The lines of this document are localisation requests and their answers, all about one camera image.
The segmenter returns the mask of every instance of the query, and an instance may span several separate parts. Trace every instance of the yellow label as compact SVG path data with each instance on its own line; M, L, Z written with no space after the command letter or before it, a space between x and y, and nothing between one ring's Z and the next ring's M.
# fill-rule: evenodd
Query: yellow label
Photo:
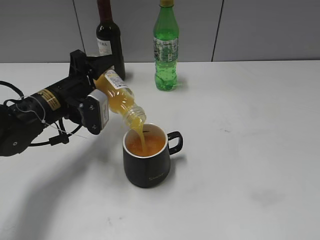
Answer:
M55 111L58 108L61 107L60 102L56 98L55 95L53 95L52 92L50 92L48 89L43 89L41 91L38 91L37 94L41 95L41 97L46 100L46 102L49 104L50 108Z

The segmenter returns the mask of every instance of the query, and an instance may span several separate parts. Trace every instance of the white wire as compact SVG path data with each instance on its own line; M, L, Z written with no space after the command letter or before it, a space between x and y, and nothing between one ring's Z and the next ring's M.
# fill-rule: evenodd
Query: white wire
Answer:
M63 130L61 130L61 129L59 129L59 128L56 128L56 127L48 124L48 123L45 121L46 110L45 110L44 106L42 106L42 104L39 102L38 99L36 99L34 96L21 96L18 100L20 100L20 99L22 99L22 98L27 98L27 97L36 100L36 101L38 102L38 104L41 106L41 108L42 108L42 110L43 110L43 119L41 119L41 118L39 117L39 115L38 115L35 111L33 111L33 110L23 111L23 110L21 110L21 109L18 107L17 104L15 104L16 108L17 108L20 112L23 112L23 113L34 113L34 114L36 115L36 117L41 121L41 123L46 124L46 125L48 125L48 126L51 127L51 128L57 129L58 131L64 132L64 133L66 133L66 134L71 134L71 135L74 135L74 136L77 136L77 137L81 137L81 138L84 138L84 139L88 139L88 138L85 137L85 136L81 136L81 135L74 134L74 133L71 133L71 132L63 131Z

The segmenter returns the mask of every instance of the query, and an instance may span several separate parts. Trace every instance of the black mug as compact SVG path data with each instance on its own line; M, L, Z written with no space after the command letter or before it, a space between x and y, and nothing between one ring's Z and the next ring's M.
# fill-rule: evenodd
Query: black mug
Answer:
M123 165L128 180L141 188L150 188L161 183L170 171L170 155L179 152L184 144L180 132L174 131L168 135L157 125L146 123L143 125L145 136L157 136L165 140L163 148L151 156L134 155L127 149L127 144L138 137L134 130L129 130L123 137ZM169 141L179 138L178 144L169 148Z

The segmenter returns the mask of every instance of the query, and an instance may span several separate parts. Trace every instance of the mug handle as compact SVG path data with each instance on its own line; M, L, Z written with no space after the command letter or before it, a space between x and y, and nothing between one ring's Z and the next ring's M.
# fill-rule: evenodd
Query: mug handle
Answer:
M184 139L183 139L180 132L173 131L173 132L168 133L168 140L169 141L172 139L176 139L176 138L179 138L179 142L176 146L169 148L170 155L176 154L177 152L180 152L182 149L182 146L184 145Z

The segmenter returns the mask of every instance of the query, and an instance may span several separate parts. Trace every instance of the robotic arm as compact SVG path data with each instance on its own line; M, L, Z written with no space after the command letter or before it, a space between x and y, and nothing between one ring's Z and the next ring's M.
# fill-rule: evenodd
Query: robotic arm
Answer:
M0 85L10 87L21 98L0 104L0 156L20 154L27 147L67 144L71 134L65 132L63 118L78 124L72 134L84 126L98 135L109 120L108 98L96 89L94 79L112 65L112 55L88 57L76 50L70 53L68 77L26 98L12 84L0 81ZM62 130L59 135L48 142L32 143L46 127L57 121Z

